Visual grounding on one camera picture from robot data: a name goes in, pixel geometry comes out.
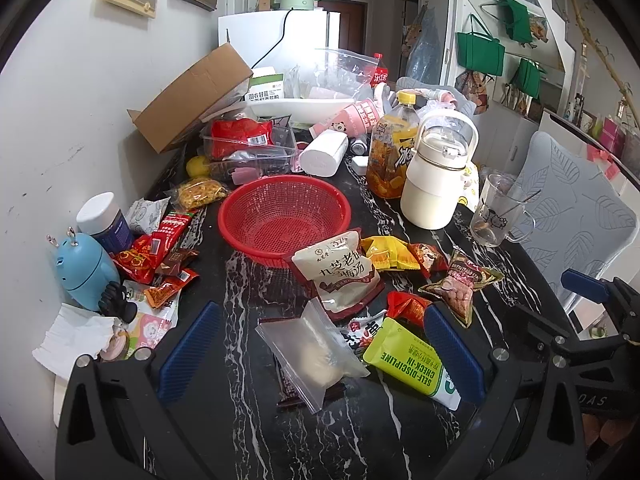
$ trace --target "red colander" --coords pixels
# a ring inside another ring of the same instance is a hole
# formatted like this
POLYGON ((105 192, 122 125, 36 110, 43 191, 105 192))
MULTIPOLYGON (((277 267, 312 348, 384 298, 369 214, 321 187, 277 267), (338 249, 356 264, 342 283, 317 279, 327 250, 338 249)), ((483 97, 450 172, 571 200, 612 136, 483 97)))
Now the red colander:
POLYGON ((267 267, 287 267, 285 254, 346 231, 350 221, 351 206, 338 189, 301 175, 244 184, 218 213, 228 244, 267 267))

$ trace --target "gray chair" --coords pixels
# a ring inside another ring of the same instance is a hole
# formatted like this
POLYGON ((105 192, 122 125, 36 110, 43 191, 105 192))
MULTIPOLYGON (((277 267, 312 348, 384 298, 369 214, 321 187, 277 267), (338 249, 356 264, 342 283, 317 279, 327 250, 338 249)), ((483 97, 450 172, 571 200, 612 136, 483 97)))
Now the gray chair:
MULTIPOLYGON (((596 164, 545 132, 531 137, 517 183, 527 196, 542 190, 527 203, 536 228, 522 245, 569 313, 578 297, 562 287, 562 272, 572 268, 599 278, 636 238, 638 219, 596 164)), ((526 233, 530 226, 523 215, 513 233, 526 233)))

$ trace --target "yellow fruit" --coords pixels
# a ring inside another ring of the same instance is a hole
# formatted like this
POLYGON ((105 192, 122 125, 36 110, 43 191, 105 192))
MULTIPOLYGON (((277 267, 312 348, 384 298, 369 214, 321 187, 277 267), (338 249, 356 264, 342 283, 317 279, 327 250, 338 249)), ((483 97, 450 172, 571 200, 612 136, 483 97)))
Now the yellow fruit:
POLYGON ((207 158, 202 155, 194 156, 187 162, 187 174, 191 178, 209 176, 207 158))

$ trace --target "blue handle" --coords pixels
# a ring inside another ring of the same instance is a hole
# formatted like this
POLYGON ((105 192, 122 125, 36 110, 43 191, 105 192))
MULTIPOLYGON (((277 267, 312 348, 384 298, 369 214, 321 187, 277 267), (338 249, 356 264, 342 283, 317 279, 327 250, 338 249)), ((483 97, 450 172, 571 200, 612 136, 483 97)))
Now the blue handle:
POLYGON ((560 278, 562 286, 593 303, 607 303, 609 291, 604 283, 577 270, 567 269, 560 278))

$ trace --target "small bag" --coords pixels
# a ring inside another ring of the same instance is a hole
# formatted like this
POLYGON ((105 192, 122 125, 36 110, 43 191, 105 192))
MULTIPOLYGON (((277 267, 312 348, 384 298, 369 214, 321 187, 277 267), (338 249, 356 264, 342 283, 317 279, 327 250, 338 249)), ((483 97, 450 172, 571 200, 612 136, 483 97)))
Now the small bag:
POLYGON ((520 66, 515 73, 514 83, 516 87, 534 99, 540 92, 540 70, 530 61, 520 58, 520 66))
POLYGON ((471 32, 457 32, 458 64, 469 70, 484 74, 502 75, 504 65, 504 46, 500 40, 494 38, 478 18, 473 14, 471 18, 471 32), (474 32, 474 20, 480 25, 485 34, 474 32))
POLYGON ((531 25, 529 23, 529 10, 516 0, 498 0, 496 4, 484 4, 480 7, 498 6, 503 7, 506 13, 506 20, 501 20, 497 16, 487 13, 499 22, 504 23, 507 35, 518 43, 532 43, 531 25))

